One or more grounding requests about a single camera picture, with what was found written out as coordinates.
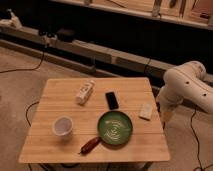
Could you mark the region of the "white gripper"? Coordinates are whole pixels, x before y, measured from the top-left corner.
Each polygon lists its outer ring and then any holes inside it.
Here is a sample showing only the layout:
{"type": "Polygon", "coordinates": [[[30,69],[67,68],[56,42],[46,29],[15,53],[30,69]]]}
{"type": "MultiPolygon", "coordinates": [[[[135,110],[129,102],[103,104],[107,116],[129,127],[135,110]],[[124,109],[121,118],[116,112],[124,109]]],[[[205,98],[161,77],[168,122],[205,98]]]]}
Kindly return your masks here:
{"type": "Polygon", "coordinates": [[[160,116],[162,122],[168,122],[174,115],[176,105],[174,104],[161,104],[160,105],[160,116]]]}

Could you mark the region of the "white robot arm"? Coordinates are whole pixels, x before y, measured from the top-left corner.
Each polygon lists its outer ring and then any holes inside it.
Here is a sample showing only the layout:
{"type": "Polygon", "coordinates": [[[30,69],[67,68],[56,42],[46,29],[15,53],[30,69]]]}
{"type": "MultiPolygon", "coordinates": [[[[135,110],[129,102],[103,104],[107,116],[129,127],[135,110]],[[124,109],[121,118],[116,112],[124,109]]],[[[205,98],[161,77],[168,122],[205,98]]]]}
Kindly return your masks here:
{"type": "Polygon", "coordinates": [[[162,122],[168,122],[173,110],[184,99],[193,102],[205,112],[213,114],[213,87],[204,82],[206,69],[199,61],[190,61],[168,69],[163,76],[165,85],[156,101],[160,105],[162,122]]]}

